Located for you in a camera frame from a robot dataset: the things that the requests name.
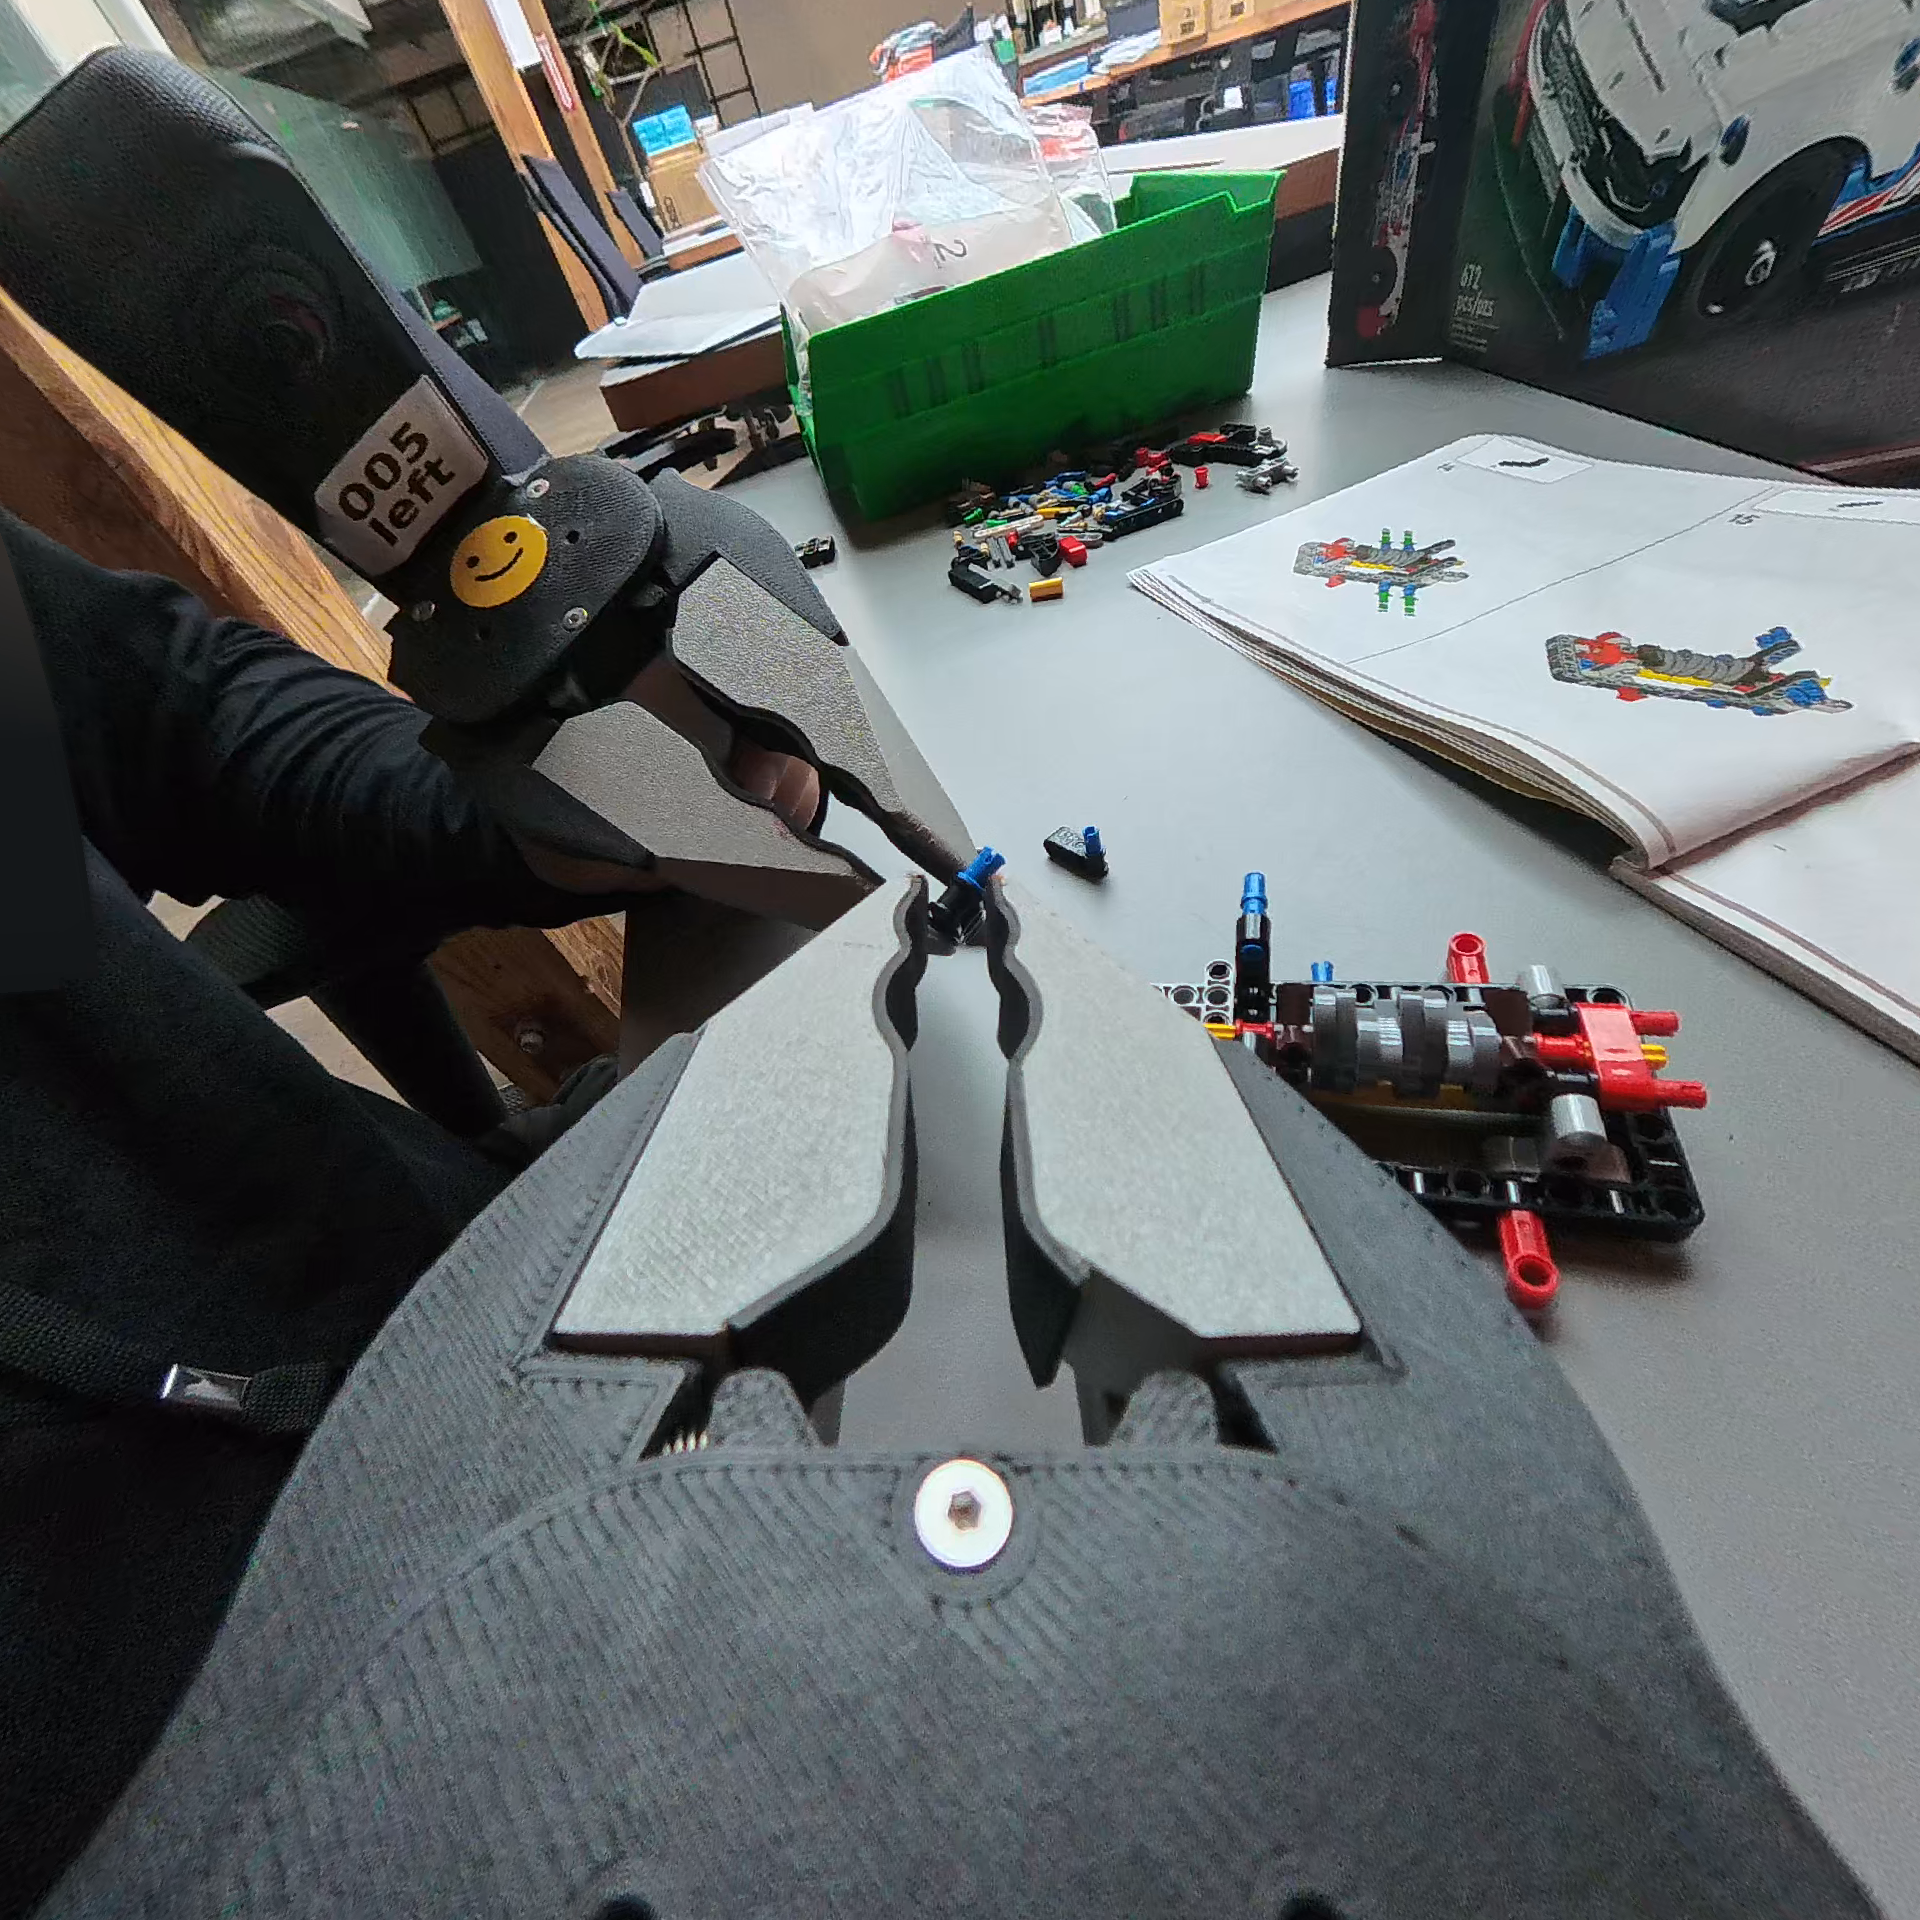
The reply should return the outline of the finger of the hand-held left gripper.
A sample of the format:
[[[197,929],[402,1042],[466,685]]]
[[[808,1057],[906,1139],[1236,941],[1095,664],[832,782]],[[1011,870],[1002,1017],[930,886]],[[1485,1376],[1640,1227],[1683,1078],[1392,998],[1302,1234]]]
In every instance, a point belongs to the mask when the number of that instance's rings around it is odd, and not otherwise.
[[[975,842],[858,649],[734,560],[678,592],[667,637],[678,672],[735,724],[811,764],[822,792],[874,822],[934,881]]]
[[[687,893],[767,922],[824,929],[882,886],[855,856],[738,795],[700,745],[653,710],[607,705],[574,715],[530,765]]]

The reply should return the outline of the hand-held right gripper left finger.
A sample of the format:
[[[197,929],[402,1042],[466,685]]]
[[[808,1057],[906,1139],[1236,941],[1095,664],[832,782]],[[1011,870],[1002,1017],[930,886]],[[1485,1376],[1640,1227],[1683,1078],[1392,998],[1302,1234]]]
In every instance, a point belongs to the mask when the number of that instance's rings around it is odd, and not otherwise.
[[[925,882],[885,882],[631,1078],[640,1139],[549,1330],[559,1350],[835,1392],[900,1329]]]

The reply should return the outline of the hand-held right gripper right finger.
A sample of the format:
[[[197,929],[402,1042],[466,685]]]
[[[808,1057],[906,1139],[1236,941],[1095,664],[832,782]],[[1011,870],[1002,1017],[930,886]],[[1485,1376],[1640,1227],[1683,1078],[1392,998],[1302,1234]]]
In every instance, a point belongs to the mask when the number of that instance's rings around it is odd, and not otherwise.
[[[1230,1051],[1018,885],[989,890],[1002,1219],[1035,1385],[1352,1350],[1359,1318]]]

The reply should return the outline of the lego chassis assembly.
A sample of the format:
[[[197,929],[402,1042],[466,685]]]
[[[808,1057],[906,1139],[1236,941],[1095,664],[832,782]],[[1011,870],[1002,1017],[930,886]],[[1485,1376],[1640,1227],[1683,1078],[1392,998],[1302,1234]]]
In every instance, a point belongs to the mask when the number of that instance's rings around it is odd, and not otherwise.
[[[1330,962],[1283,978],[1260,874],[1232,950],[1159,995],[1252,1051],[1429,1213],[1491,1234],[1530,1317],[1556,1298],[1552,1229],[1676,1243],[1703,1222],[1672,1115],[1710,1093],[1666,1072],[1677,1013],[1539,964],[1496,981],[1468,931],[1440,978],[1343,978]]]

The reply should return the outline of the person's left forearm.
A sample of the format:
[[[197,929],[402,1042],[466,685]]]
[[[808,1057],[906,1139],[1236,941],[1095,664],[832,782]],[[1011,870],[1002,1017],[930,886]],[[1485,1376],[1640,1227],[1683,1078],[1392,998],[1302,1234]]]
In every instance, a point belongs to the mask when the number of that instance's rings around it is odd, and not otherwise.
[[[80,828],[138,893],[272,897],[430,945],[638,904],[542,881],[400,694],[8,512],[2,533]]]

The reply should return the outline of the pile of loose lego parts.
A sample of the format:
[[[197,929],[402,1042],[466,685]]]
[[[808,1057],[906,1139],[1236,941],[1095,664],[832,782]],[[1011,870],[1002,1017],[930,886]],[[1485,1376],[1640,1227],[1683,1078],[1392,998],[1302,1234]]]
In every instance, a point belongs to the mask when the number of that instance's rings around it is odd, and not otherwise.
[[[975,605],[1028,605],[1027,584],[1067,584],[1100,548],[1183,517],[1190,493],[1269,497],[1299,476],[1269,426],[1223,422],[1164,442],[1123,438],[1005,490],[967,481],[947,504],[947,584]]]

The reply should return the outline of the lego instruction booklet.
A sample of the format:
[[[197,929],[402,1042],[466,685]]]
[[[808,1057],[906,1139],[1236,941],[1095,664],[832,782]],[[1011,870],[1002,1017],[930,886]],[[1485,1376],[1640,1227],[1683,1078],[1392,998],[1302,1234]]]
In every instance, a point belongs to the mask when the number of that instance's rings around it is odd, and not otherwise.
[[[1915,491],[1472,436],[1131,584],[1915,1064]]]

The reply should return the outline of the lego set box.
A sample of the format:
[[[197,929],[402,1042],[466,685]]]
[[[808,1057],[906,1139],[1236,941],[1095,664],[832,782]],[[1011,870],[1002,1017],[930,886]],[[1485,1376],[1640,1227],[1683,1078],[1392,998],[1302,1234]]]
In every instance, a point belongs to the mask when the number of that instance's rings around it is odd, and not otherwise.
[[[1328,365],[1918,470],[1915,3],[1364,3]]]

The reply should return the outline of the person's left hand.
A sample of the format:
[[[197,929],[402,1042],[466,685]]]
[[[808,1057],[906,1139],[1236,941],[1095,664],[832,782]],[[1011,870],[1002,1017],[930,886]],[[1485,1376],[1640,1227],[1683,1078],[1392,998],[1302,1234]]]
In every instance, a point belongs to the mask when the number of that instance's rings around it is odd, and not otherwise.
[[[787,828],[811,832],[824,817],[818,770],[803,757],[757,744],[727,710],[714,706],[667,656],[646,664],[618,698],[653,714],[700,748],[722,782],[770,808]]]

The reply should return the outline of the black office chair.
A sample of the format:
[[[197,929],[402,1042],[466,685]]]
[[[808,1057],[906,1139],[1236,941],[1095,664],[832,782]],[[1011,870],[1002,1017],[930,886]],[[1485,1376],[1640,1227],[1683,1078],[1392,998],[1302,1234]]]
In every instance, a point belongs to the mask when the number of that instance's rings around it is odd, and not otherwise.
[[[646,221],[640,221],[644,260],[640,267],[634,267],[620,251],[612,230],[588,206],[558,160],[524,155],[519,171],[534,213],[542,213],[559,230],[576,259],[582,260],[594,291],[607,307],[610,322],[622,322],[631,316],[640,288],[646,282],[671,275],[674,267],[666,256],[666,242]]]

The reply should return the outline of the green plastic bin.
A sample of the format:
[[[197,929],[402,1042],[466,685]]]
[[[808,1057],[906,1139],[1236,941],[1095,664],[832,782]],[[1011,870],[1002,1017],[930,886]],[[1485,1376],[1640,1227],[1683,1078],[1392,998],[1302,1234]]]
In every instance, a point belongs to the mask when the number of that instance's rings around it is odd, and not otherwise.
[[[1283,180],[1136,174],[1108,235],[811,333],[790,396],[835,506],[880,521],[1245,393]]]

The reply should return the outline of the clear plastic bag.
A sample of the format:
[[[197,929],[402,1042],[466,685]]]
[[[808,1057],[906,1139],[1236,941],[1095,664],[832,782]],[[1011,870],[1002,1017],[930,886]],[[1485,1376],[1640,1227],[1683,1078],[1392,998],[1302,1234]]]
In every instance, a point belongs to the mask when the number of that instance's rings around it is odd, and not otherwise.
[[[986,46],[709,150],[700,178],[803,337],[1118,226],[1087,115],[1028,109]]]

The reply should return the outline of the wooden table leg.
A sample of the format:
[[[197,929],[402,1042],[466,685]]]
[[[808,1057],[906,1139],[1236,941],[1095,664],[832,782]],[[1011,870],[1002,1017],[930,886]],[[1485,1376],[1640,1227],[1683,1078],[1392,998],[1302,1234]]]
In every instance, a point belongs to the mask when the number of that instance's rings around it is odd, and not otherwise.
[[[384,682],[391,646],[276,510],[2,297],[2,499],[110,569],[159,573],[333,665]],[[432,970],[466,1037],[528,1097],[618,1044],[624,934],[472,931]]]

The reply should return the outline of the shelf of colourful bins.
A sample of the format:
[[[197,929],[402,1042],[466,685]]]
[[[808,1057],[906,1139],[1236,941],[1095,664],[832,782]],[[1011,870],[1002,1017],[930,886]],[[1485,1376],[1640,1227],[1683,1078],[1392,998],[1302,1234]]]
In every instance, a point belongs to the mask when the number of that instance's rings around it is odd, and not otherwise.
[[[1342,108],[1350,4],[949,4],[871,50],[880,81],[986,46],[1028,106],[1075,106],[1101,146],[1300,121]]]

